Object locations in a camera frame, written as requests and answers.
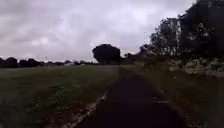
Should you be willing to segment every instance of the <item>stone wall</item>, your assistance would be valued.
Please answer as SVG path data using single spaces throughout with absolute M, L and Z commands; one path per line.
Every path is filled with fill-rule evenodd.
M 171 60 L 169 71 L 183 71 L 187 74 L 199 74 L 224 78 L 224 61 L 199 58 L 194 60 Z

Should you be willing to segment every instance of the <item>sky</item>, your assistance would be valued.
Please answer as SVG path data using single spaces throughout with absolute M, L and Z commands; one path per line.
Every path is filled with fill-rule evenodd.
M 0 57 L 94 60 L 112 44 L 122 54 L 147 43 L 161 19 L 195 0 L 0 0 Z

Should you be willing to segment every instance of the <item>dark paved path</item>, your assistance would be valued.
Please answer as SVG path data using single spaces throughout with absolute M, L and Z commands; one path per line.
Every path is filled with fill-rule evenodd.
M 184 121 L 147 81 L 125 69 L 106 101 L 77 128 L 185 128 Z

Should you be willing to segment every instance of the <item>green lawn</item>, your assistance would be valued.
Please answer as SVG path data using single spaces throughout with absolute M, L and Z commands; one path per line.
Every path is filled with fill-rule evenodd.
M 60 126 L 118 78 L 116 66 L 0 69 L 0 124 Z
M 162 64 L 148 70 L 127 68 L 144 76 L 163 92 L 181 114 L 189 117 L 194 128 L 224 127 L 224 79 L 168 72 Z

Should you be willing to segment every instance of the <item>grass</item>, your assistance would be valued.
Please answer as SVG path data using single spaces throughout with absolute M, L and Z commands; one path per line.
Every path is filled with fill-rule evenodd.
M 148 70 L 128 67 L 162 91 L 194 128 L 224 127 L 224 79 L 168 72 L 159 64 Z
M 116 66 L 0 70 L 0 125 L 58 127 L 102 95 L 118 76 Z

